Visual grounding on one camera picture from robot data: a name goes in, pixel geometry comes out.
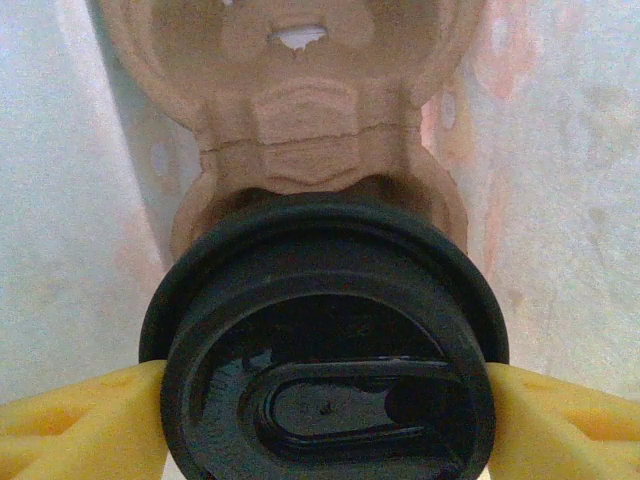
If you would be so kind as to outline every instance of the tan cardboard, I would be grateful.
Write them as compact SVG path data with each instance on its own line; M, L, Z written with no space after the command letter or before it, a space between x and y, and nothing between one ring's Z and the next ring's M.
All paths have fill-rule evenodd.
M466 249L466 213L420 144L420 108L458 64L484 0L226 3L102 1L123 63L201 151L172 253L256 192L363 185ZM298 50L278 38L305 26L326 35Z

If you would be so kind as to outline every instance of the black lid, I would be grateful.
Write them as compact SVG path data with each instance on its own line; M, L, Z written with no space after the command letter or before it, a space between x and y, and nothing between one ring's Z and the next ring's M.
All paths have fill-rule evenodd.
M174 268L140 360L168 358L165 435L187 478L477 478L485 361L508 361L478 270L424 221L337 194L223 220Z

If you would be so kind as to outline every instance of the pink stain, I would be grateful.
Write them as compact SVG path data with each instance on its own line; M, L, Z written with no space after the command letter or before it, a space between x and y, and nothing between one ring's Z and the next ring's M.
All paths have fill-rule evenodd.
M436 133L438 127L438 118L440 116L440 99L442 92L436 93L422 107L422 124L420 125L420 135L422 138L422 146L429 150L434 157L438 156L438 145L436 142Z
M471 63L480 84L507 100L534 70L540 45L528 18L534 0L489 0L478 27Z
M114 264L130 275L149 297L158 287L166 268L158 255L147 212L139 208L122 222L123 239L116 250Z
M565 0L556 1L556 28L561 33L574 33L584 22L585 6L570 4Z
M475 153L475 138L466 83L460 72L445 83L422 107L422 146L452 170L469 165Z

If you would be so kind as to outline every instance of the glossy surface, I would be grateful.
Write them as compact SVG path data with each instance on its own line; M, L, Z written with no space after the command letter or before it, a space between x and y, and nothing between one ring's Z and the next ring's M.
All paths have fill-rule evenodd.
M463 192L512 363L638 400L640 6L488 5L423 143ZM96 24L81 0L0 4L3 402L136 362L199 170Z

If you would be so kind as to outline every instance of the black plastic lid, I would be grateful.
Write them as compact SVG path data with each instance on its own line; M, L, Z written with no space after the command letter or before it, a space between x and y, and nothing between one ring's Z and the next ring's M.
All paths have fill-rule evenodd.
M403 211L304 194L223 220L154 296L165 435L191 479L475 479L508 361L478 270Z

